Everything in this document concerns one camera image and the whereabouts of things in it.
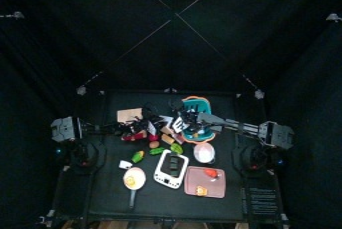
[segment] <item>red object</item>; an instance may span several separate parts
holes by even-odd
[[[218,177],[218,171],[215,169],[204,169],[204,173],[212,178]]]
[[[139,133],[136,133],[135,135],[124,135],[121,136],[121,140],[123,141],[135,141],[137,139],[143,139],[147,137],[145,131],[141,130]]]
[[[152,142],[152,141],[156,141],[159,139],[157,135],[152,135],[149,134],[148,135],[148,140]]]

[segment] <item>utensil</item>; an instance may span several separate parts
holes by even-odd
[[[125,187],[131,190],[129,209],[133,208],[136,190],[139,190],[143,187],[144,182],[144,171],[137,167],[129,168],[123,176],[123,183]]]

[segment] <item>yellow food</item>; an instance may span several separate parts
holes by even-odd
[[[132,176],[127,177],[124,179],[124,183],[125,183],[127,186],[133,187],[133,185],[135,185],[133,177]]]
[[[196,187],[196,195],[206,196],[207,194],[208,194],[208,189],[199,185]]]

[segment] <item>black tabletop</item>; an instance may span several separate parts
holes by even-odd
[[[185,98],[196,94],[206,97],[211,104],[211,113],[222,118],[238,120],[250,118],[248,123],[258,123],[263,118],[263,106],[255,98],[247,102],[240,102],[240,97],[230,94],[203,94],[203,93],[147,93],[147,92],[107,92],[101,109],[97,112],[91,107],[83,106],[77,115],[87,120],[97,120],[95,123],[116,121],[116,111],[139,108],[147,103],[153,106],[159,115],[176,116],[168,106],[169,100]],[[235,147],[235,132],[223,130],[214,140],[210,141],[215,148],[215,163],[202,164],[194,158],[194,144],[184,143],[183,155],[188,157],[188,166],[211,167],[222,169],[226,173],[226,192],[223,198],[208,198],[188,195],[184,192],[184,183],[179,189],[168,188],[153,180],[153,171],[160,156],[148,154],[148,141],[133,142],[121,141],[116,136],[101,138],[105,146],[105,163],[93,175],[93,184],[89,195],[88,214],[105,219],[157,219],[173,218],[191,221],[242,221],[242,180],[240,175],[232,167],[231,151]],[[119,168],[120,160],[131,161],[136,151],[145,152],[144,159],[133,166],[145,172],[147,181],[141,189],[136,192],[135,208],[129,209],[131,191],[123,184],[125,170]]]

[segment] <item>light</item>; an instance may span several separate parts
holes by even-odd
[[[331,13],[327,18],[326,18],[327,21],[335,21],[338,23],[338,21],[342,21],[342,18],[335,14],[335,13]]]

